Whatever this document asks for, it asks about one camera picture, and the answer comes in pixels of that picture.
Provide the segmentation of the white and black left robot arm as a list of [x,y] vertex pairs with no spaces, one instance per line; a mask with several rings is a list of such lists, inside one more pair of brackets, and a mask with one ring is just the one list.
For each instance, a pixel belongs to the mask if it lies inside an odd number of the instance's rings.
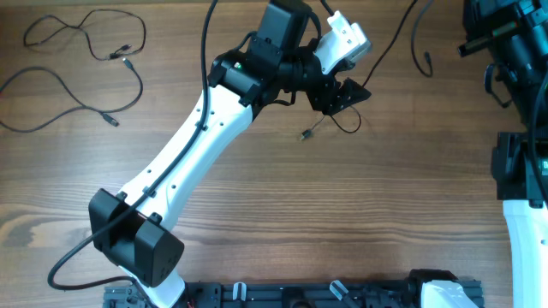
[[93,244],[124,271],[147,307],[174,307],[187,286],[176,271],[183,243],[173,227],[224,149],[279,94],[305,93],[333,116],[369,98],[354,80],[338,81],[372,48],[359,24],[329,14],[328,32],[302,37],[318,17],[301,1],[271,1],[259,28],[216,57],[194,111],[152,162],[119,192],[97,191],[88,212]]

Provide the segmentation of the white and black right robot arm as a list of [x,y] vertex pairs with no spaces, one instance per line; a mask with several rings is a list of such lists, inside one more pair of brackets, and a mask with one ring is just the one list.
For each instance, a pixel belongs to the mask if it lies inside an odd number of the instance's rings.
[[466,0],[462,24],[466,41],[460,56],[488,50],[484,73],[505,85],[523,133],[501,132],[491,153],[491,175],[510,238],[513,305],[547,305],[547,3]]

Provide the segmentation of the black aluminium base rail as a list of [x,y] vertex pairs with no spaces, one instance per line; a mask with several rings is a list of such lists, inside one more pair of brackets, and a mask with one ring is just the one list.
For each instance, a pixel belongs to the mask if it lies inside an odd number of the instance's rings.
[[422,307],[417,281],[336,284],[220,284],[190,282],[176,307]]

